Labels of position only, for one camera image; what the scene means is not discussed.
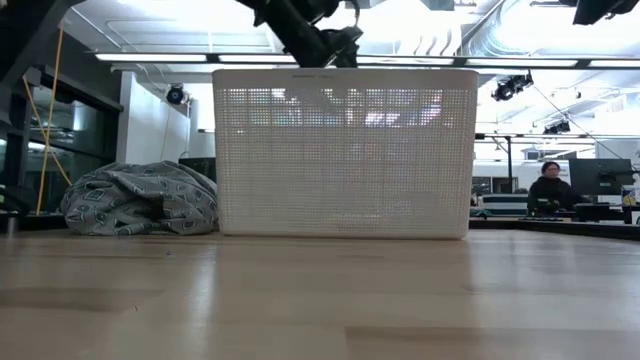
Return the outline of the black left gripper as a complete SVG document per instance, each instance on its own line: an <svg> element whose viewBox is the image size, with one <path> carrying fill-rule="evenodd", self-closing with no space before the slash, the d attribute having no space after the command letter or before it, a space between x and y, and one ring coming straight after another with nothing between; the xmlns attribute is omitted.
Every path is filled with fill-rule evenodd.
<svg viewBox="0 0 640 360"><path fill-rule="evenodd" d="M359 45L357 40L363 35L358 26L347 26L343 29L321 30L325 45L329 50L327 66L337 68L357 68L357 52Z"/></svg>

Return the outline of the small black screen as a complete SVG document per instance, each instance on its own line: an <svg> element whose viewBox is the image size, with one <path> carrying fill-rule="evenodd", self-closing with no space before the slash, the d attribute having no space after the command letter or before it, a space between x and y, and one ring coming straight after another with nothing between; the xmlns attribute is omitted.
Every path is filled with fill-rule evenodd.
<svg viewBox="0 0 640 360"><path fill-rule="evenodd" d="M179 163L217 182L215 157L181 158Z"/></svg>

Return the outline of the black metal frame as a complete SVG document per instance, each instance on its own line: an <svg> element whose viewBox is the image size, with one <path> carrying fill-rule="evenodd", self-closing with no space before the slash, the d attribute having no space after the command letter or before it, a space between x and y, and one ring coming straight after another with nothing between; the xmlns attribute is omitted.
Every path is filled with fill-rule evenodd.
<svg viewBox="0 0 640 360"><path fill-rule="evenodd" d="M499 142L499 138L502 138L506 142L505 146L503 146ZM502 133L496 133L496 132L475 134L476 141L484 141L489 139L507 154L508 192L510 194L512 194L515 190L514 176L513 176L512 138L513 138L512 134L502 134Z"/></svg>

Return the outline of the striped blue white box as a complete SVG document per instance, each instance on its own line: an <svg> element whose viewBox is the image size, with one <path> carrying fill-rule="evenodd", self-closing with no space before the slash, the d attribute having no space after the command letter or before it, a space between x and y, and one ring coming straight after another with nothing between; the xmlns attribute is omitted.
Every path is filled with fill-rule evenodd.
<svg viewBox="0 0 640 360"><path fill-rule="evenodd" d="M494 217L523 217L527 206L527 194L486 194L481 208Z"/></svg>

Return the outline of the long ceiling light strip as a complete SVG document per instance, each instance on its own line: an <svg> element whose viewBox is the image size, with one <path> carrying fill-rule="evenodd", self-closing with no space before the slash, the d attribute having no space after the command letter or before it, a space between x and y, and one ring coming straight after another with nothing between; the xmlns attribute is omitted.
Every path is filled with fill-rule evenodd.
<svg viewBox="0 0 640 360"><path fill-rule="evenodd" d="M96 53L100 61L111 63L152 64L234 64L293 65L295 60L284 54L199 54L199 53ZM446 57L446 56L375 56L359 55L362 66L398 67L470 67L527 69L636 70L640 58L567 58L567 57Z"/></svg>

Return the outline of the grey patterned cloth bundle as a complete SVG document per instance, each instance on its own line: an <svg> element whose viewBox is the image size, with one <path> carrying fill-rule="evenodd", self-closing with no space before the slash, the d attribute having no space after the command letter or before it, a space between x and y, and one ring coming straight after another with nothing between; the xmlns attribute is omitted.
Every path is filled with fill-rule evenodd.
<svg viewBox="0 0 640 360"><path fill-rule="evenodd" d="M182 164L112 163L80 177L60 203L87 236L200 235L217 229L217 185Z"/></svg>

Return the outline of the black background table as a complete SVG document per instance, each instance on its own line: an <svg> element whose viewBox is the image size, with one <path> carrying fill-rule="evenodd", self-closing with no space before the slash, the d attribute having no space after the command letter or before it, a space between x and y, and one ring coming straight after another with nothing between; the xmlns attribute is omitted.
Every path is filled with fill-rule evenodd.
<svg viewBox="0 0 640 360"><path fill-rule="evenodd" d="M472 230L518 230L640 242L640 226L601 223L471 218Z"/></svg>

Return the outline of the person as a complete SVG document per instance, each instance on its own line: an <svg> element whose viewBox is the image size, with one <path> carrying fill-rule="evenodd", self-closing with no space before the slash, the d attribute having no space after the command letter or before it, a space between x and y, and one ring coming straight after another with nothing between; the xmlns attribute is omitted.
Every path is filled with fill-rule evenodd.
<svg viewBox="0 0 640 360"><path fill-rule="evenodd" d="M541 175L529 188L529 215L542 217L573 211L576 204L585 201L569 183L560 178L560 170L559 164L553 161L542 165Z"/></svg>

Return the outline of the white perforated plastic basket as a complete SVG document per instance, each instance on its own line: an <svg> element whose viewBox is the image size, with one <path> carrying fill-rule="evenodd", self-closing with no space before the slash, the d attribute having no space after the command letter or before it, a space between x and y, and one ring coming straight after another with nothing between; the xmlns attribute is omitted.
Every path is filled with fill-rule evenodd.
<svg viewBox="0 0 640 360"><path fill-rule="evenodd" d="M478 80L464 69L215 71L222 233L464 237Z"/></svg>

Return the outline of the black computer monitor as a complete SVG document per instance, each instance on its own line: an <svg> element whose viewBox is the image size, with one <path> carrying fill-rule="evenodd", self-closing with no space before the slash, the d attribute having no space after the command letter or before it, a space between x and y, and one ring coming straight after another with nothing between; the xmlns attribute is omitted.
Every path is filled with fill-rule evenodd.
<svg viewBox="0 0 640 360"><path fill-rule="evenodd" d="M634 184L629 159L570 159L571 186L581 195L621 195Z"/></svg>

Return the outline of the large black ceiling spotlight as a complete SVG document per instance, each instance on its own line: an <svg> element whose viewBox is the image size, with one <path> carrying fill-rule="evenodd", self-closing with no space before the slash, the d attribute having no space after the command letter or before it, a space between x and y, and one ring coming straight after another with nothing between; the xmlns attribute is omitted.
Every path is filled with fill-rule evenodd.
<svg viewBox="0 0 640 360"><path fill-rule="evenodd" d="M508 101L534 84L531 72L512 75L497 82L491 97L497 101Z"/></svg>

